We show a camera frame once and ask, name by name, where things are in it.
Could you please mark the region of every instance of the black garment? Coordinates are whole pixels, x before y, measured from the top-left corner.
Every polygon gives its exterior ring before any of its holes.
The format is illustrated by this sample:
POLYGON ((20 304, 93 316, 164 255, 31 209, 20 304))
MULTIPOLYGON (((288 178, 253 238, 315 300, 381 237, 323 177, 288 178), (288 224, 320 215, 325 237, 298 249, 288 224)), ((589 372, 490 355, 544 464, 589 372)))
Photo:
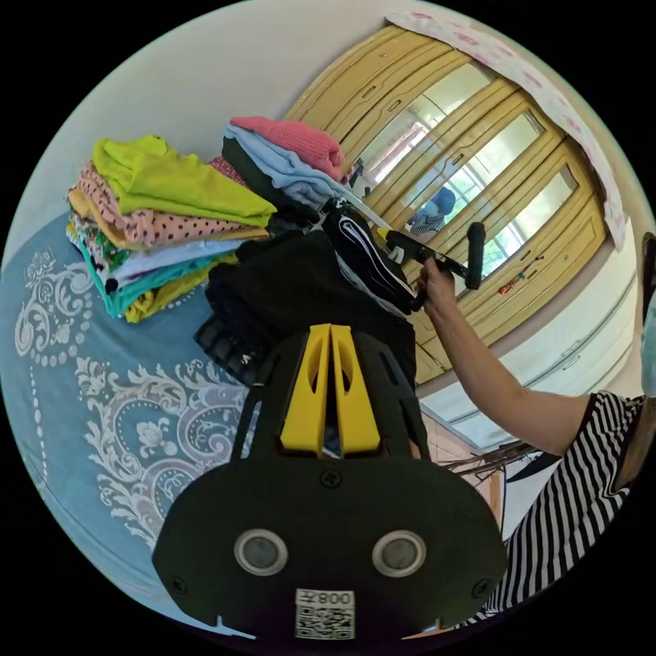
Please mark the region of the black garment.
POLYGON ((415 294, 403 270, 374 241, 367 222, 355 211, 337 208, 328 213, 323 230, 348 267, 369 291, 410 314, 415 294))
POLYGON ((278 210, 277 214, 281 218, 293 220, 301 225, 303 223, 305 225, 317 223, 319 220, 318 213, 308 205, 303 205, 303 203, 299 203, 287 196, 281 189, 276 189, 271 182, 271 178, 260 171, 236 139, 223 138, 221 155, 244 178, 246 184, 258 196, 262 196, 262 198, 275 205, 278 210))
POLYGON ((412 324, 343 278, 323 232, 247 242, 236 255, 239 264, 210 271, 206 296, 215 315, 254 353, 266 355, 281 339, 312 325, 348 325, 388 344, 414 386, 412 324))

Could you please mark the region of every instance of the qr code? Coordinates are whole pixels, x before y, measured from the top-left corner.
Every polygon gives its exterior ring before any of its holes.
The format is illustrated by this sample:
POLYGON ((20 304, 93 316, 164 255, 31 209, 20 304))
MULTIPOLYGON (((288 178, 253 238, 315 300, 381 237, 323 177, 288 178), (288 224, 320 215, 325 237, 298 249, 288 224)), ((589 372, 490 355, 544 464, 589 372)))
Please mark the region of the qr code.
POLYGON ((296 637, 315 640, 349 640, 355 637, 354 608, 298 606, 296 637))
POLYGON ((352 640, 355 600, 352 592, 297 590, 296 637, 352 640))

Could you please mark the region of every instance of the black and white striped dress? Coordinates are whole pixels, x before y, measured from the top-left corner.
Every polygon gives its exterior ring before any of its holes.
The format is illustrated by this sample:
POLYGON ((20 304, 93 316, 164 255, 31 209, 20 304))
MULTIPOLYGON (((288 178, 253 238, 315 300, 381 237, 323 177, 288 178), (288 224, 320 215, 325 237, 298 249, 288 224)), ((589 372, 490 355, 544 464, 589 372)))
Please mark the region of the black and white striped dress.
POLYGON ((506 542, 508 569, 474 624, 525 601, 574 567, 629 494, 613 492, 644 397, 593 394, 579 433, 506 542))

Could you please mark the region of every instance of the teal folded shirt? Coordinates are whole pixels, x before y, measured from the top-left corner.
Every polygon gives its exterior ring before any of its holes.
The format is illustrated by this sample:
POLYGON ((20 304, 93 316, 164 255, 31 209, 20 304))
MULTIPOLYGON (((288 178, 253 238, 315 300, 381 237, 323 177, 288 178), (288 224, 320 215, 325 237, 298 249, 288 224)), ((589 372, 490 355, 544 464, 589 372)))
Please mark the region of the teal folded shirt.
POLYGON ((107 309, 108 315, 113 318, 121 316, 142 294, 150 292, 150 290, 161 287, 162 285, 166 285, 166 283, 171 282, 172 280, 177 280, 187 273, 196 271, 196 269, 206 267, 215 259, 214 256, 211 256, 163 266, 161 269, 142 275, 132 284, 125 285, 120 289, 117 289, 115 292, 107 294, 105 291, 105 283, 103 283, 98 276, 96 269, 91 262, 89 251, 82 243, 82 240, 78 240, 78 248, 84 257, 84 261, 89 267, 91 277, 94 279, 100 297, 105 302, 105 308, 107 309))

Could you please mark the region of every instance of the bed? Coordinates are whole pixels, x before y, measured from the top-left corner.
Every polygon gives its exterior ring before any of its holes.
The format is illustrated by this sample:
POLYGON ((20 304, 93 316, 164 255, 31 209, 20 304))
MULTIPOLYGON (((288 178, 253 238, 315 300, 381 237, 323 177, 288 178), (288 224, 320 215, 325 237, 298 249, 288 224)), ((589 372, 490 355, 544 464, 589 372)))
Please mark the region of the bed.
MULTIPOLYGON (((77 548, 134 600, 182 614, 150 558, 181 490, 230 457, 245 388, 193 341, 203 288, 136 325, 109 318, 67 216, 0 279, 2 391, 20 455, 77 548)), ((219 625, 217 633, 243 635, 219 625)))

